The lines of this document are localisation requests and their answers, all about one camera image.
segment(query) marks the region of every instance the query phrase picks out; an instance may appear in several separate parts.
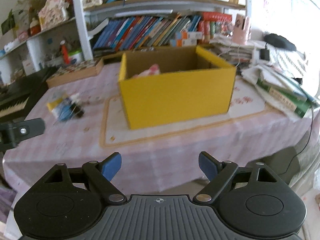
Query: pink tablecloth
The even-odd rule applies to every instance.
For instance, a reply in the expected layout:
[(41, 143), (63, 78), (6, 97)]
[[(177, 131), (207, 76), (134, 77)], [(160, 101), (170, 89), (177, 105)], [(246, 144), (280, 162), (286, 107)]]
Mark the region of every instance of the pink tablecloth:
[[(33, 185), (56, 163), (81, 167), (87, 161), (102, 161), (117, 151), (122, 155), (123, 164), (112, 181), (114, 185), (125, 194), (162, 191), (203, 176), (198, 166), (201, 151), (220, 161), (232, 160), (246, 165), (295, 145), (310, 127), (310, 119), (293, 122), (278, 111), (271, 111), (186, 135), (102, 149), (99, 134), (104, 103), (86, 106), (81, 119), (55, 123), (46, 103), (56, 90), (107, 99), (119, 94), (118, 71), (119, 64), (107, 65), (97, 77), (46, 92), (27, 118), (43, 118), (45, 134), (20, 143), (5, 154), (5, 177), (13, 188), (21, 191)], [(315, 138), (319, 134), (319, 120), (318, 114), (313, 127)]]

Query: wooden box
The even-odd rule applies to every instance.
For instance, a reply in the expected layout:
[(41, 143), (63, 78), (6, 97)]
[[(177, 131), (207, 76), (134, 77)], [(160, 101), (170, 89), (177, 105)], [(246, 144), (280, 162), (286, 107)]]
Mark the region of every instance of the wooden box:
[[(81, 68), (81, 64), (84, 63), (92, 66)], [(92, 63), (85, 61), (80, 64), (69, 66), (66, 69), (60, 68), (51, 78), (47, 80), (48, 87), (57, 87), (80, 79), (97, 76), (100, 74), (103, 65), (103, 59), (100, 59), (93, 61)]]

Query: storage box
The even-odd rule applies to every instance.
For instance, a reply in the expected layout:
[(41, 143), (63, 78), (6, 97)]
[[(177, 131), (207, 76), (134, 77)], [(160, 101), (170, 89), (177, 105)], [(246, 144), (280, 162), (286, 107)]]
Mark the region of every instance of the storage box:
[(196, 39), (183, 39), (183, 40), (170, 40), (172, 47), (185, 47), (185, 46), (196, 46)]
[[(159, 65), (160, 75), (132, 78), (153, 64)], [(200, 46), (126, 52), (119, 87), (129, 127), (224, 114), (235, 76), (233, 65)]]
[(175, 34), (176, 40), (182, 39), (202, 39), (202, 32), (176, 32)]
[(48, 87), (52, 88), (83, 78), (97, 76), (100, 74), (103, 65), (103, 59), (101, 59), (99, 61), (84, 61), (80, 64), (68, 66), (67, 68), (61, 67), (51, 78), (47, 79), (46, 82)]
[(33, 65), (31, 59), (22, 61), (22, 65), (24, 68), (24, 72), (26, 73), (26, 76), (36, 72), (35, 66)]

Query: green book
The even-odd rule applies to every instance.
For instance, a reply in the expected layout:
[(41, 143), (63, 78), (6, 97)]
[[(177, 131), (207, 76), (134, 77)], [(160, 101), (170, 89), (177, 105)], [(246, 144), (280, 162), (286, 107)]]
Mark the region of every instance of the green book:
[(267, 91), (271, 96), (278, 99), (281, 103), (286, 105), (301, 118), (305, 116), (306, 112), (311, 108), (311, 106), (315, 106), (310, 101), (303, 102), (291, 94), (279, 91), (274, 87), (265, 85), (260, 78), (258, 78), (257, 85), (265, 91)]

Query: cable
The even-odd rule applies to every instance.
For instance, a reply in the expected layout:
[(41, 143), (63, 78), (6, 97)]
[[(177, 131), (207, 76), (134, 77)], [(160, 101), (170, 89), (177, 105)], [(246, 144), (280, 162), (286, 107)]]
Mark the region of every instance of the cable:
[[(302, 91), (302, 92), (306, 95), (306, 97), (308, 98), (307, 93), (306, 93), (303, 89), (301, 89), (301, 91)], [(305, 148), (308, 146), (308, 144), (309, 144), (309, 141), (310, 141), (310, 138), (311, 138), (311, 133), (312, 133), (313, 117), (314, 117), (314, 115), (313, 115), (312, 102), (311, 102), (311, 115), (312, 115), (312, 117), (311, 117), (310, 134), (309, 134), (309, 138), (308, 138), (308, 141), (307, 141), (306, 145), (304, 146), (304, 148), (303, 148), (300, 152), (298, 152), (297, 154), (295, 154), (295, 155), (291, 158), (291, 160), (290, 160), (290, 162), (289, 162), (289, 165), (288, 165), (287, 169), (285, 170), (285, 172), (282, 172), (282, 173), (277, 174), (278, 176), (287, 173), (287, 171), (289, 170), (290, 165), (291, 165), (291, 163), (293, 162), (294, 158), (297, 157), (299, 154), (301, 154), (301, 153), (305, 150)]]
[(240, 62), (241, 62), (241, 60), (240, 60), (240, 54), (239, 54), (240, 46), (241, 46), (241, 45), (239, 44), (238, 50), (237, 50), (237, 52), (238, 52), (238, 64), (236, 65), (236, 67), (238, 67), (238, 66), (240, 65)]

